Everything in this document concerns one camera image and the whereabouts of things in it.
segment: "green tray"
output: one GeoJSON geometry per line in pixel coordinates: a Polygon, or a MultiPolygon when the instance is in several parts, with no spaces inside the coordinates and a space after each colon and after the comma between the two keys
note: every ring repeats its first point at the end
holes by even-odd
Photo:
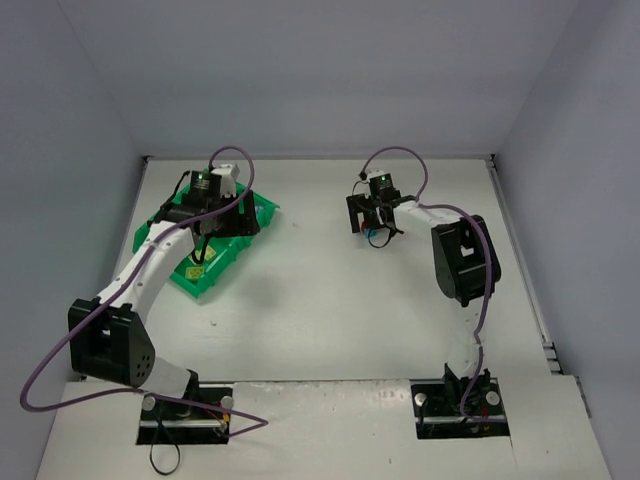
{"type": "MultiPolygon", "coordinates": [[[[244,185],[236,183],[236,191],[238,194],[242,193],[244,189],[244,185]]],[[[174,202],[180,203],[182,201],[182,195],[188,191],[189,185],[176,195],[174,202]]],[[[279,208],[279,206],[261,197],[257,193],[254,193],[253,196],[256,207],[256,218],[258,219],[260,229],[263,229],[271,223],[276,208],[279,208]]],[[[140,245],[144,243],[147,235],[149,235],[149,227],[145,222],[136,230],[135,236],[133,237],[134,253],[137,252],[140,245]]],[[[203,292],[215,285],[216,280],[222,272],[235,261],[242,250],[249,248],[252,240],[253,236],[212,238],[205,252],[205,262],[202,265],[196,265],[191,260],[191,256],[188,256],[180,262],[173,271],[171,280],[193,297],[198,298],[203,292]]],[[[198,256],[200,256],[200,248],[202,247],[203,241],[204,240],[201,240],[196,248],[196,255],[198,256]]]]}

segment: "white wall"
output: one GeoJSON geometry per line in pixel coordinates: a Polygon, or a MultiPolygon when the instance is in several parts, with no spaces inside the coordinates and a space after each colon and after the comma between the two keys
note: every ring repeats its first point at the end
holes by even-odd
{"type": "Polygon", "coordinates": [[[61,0],[138,149],[497,151],[577,0],[61,0]]]}
{"type": "MultiPolygon", "coordinates": [[[[54,0],[0,2],[0,112],[0,477],[22,480],[53,415],[23,412],[20,388],[108,279],[141,162],[54,0]]],[[[59,400],[69,370],[63,353],[32,400],[59,400]]]]}
{"type": "Polygon", "coordinates": [[[560,361],[582,379],[617,480],[640,471],[639,25],[639,2],[582,0],[498,159],[560,361]]]}

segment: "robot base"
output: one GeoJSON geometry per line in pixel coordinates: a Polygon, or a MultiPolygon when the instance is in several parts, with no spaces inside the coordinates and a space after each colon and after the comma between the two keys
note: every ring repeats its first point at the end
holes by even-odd
{"type": "MultiPolygon", "coordinates": [[[[200,386],[199,400],[204,403],[219,406],[224,397],[233,398],[231,385],[200,386]]],[[[158,401],[152,410],[141,411],[136,445],[226,445],[229,423],[216,412],[199,408],[185,412],[177,404],[158,401]],[[158,418],[162,427],[156,433],[158,418]]]]}
{"type": "MultiPolygon", "coordinates": [[[[419,380],[411,382],[416,436],[419,440],[445,438],[508,437],[509,425],[504,423],[465,420],[459,402],[452,401],[449,380],[419,380]]],[[[498,382],[488,380],[482,389],[470,395],[466,412],[473,417],[506,419],[498,382]]]]}

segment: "screw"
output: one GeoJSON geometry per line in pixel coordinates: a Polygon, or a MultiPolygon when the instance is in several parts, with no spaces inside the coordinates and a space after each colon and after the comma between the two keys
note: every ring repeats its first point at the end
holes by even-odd
{"type": "Polygon", "coordinates": [[[153,410],[153,407],[156,406],[156,399],[151,395],[145,395],[142,399],[142,409],[145,412],[150,412],[153,410]]]}
{"type": "Polygon", "coordinates": [[[498,395],[498,392],[487,392],[484,398],[492,407],[497,407],[498,405],[500,405],[500,395],[498,395]]]}
{"type": "Polygon", "coordinates": [[[413,397],[413,401],[416,402],[416,405],[418,407],[421,407],[422,405],[428,403],[427,402],[427,395],[425,393],[416,393],[416,396],[413,397]]]}
{"type": "Polygon", "coordinates": [[[225,395],[220,399],[220,406],[222,408],[226,408],[227,410],[233,408],[233,397],[229,395],[225,395]]]}

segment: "white robotic arm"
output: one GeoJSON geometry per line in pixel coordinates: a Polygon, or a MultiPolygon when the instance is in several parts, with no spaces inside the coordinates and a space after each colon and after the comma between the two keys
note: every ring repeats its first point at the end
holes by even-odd
{"type": "MultiPolygon", "coordinates": [[[[447,379],[458,385],[454,400],[459,401],[470,378],[481,362],[474,331],[482,309],[487,260],[478,233],[467,219],[450,209],[421,207],[413,196],[403,197],[394,188],[391,175],[381,170],[360,174],[369,185],[369,195],[352,194],[347,207],[353,233],[387,229],[389,240],[397,234],[414,234],[433,247],[436,280],[441,291],[450,298],[454,335],[445,365],[447,379]]],[[[500,279],[500,264],[482,217],[473,216],[489,245],[493,286],[500,279]]]]}
{"type": "MultiPolygon", "coordinates": [[[[406,201],[393,209],[395,226],[403,233],[415,234],[431,244],[432,230],[439,225],[450,225],[460,221],[460,216],[444,209],[420,208],[417,202],[406,201]]],[[[471,254],[469,249],[460,247],[464,253],[471,254]]],[[[462,307],[459,301],[449,300],[451,317],[454,319],[454,333],[451,341],[447,366],[458,378],[471,378],[475,372],[479,358],[479,349],[473,331],[478,324],[482,297],[469,301],[462,307]]]]}
{"type": "Polygon", "coordinates": [[[174,195],[149,222],[146,240],[116,279],[93,300],[78,299],[69,309],[71,330],[114,297],[124,282],[128,284],[70,341],[74,371],[150,393],[197,399],[197,374],[156,356],[144,328],[147,316],[162,286],[185,257],[190,254],[193,257],[200,239],[206,243],[211,237],[255,235],[260,227],[251,191],[242,204],[227,209],[224,214],[210,220],[189,222],[191,218],[220,209],[237,198],[238,168],[221,165],[211,172],[185,172],[183,178],[189,173],[188,192],[182,195],[180,202],[174,202],[179,188],[176,187],[174,195]],[[140,268],[143,258],[147,260],[140,268]]]}

